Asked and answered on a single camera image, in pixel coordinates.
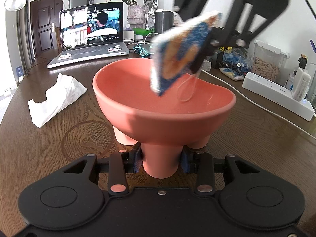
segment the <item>vase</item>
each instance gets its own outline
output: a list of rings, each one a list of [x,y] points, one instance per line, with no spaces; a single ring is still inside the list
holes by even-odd
[[[145,23],[145,5],[129,5],[127,21],[130,28],[143,28]]]

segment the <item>sticker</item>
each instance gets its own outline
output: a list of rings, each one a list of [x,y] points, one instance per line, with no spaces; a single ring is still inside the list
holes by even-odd
[[[109,48],[109,49],[107,50],[107,52],[116,52],[116,51],[122,50],[122,48],[118,49],[118,48],[116,48],[116,46],[115,46],[115,47],[112,47],[112,48]]]
[[[219,47],[218,49],[220,51],[228,51],[228,50],[231,50],[233,47],[229,47],[229,46],[222,46],[222,47]]]
[[[64,59],[68,59],[71,57],[71,54],[70,53],[67,53],[67,54],[63,54],[61,56],[59,56],[59,58],[57,59],[58,61],[59,60],[64,60]]]

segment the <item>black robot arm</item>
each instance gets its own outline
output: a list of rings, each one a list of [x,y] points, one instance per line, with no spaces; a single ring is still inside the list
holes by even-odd
[[[175,11],[185,21],[198,16],[207,0],[174,0]],[[239,35],[236,35],[236,26],[241,18],[246,3],[252,5],[251,11],[244,24],[244,28]],[[244,47],[263,31],[273,20],[275,20],[287,7],[289,0],[234,0],[225,27],[213,29],[200,50],[200,54],[192,63],[191,70],[196,73],[200,68],[203,59],[207,55],[213,54],[218,46]],[[265,18],[265,22],[254,32],[249,29],[255,15]]]

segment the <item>wood grain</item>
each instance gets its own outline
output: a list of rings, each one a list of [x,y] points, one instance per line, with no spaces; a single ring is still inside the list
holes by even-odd
[[[133,57],[134,54],[120,58]],[[118,57],[48,70],[45,64],[32,69],[12,98],[0,126],[0,229],[7,236],[20,231],[25,223],[18,211],[17,199],[29,184],[86,153],[108,157],[117,150],[131,150],[119,144],[113,128],[96,101],[92,79],[104,65]],[[87,92],[37,128],[31,121],[27,101],[42,102],[45,91],[56,83],[57,75],[75,77]],[[221,78],[229,79],[212,70]],[[201,78],[224,85],[202,73]],[[233,83],[242,90],[241,83]],[[315,135],[316,121],[304,121],[297,115],[247,90],[255,102],[285,116]],[[226,122],[211,136],[203,149],[216,158],[235,153],[297,185],[306,198],[306,209],[299,226],[316,236],[316,141],[285,121],[263,111],[236,94],[237,102]],[[154,179],[143,170],[127,174],[129,187],[193,186],[196,176],[179,168],[167,179]],[[107,174],[101,174],[99,186],[107,189]],[[222,176],[216,176],[216,188],[223,188]]]

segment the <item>white tissue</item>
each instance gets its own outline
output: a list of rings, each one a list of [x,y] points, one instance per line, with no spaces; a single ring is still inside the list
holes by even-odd
[[[74,103],[86,90],[72,76],[59,73],[56,84],[46,91],[45,101],[39,103],[35,103],[34,100],[28,101],[33,124],[41,128],[58,112]]]

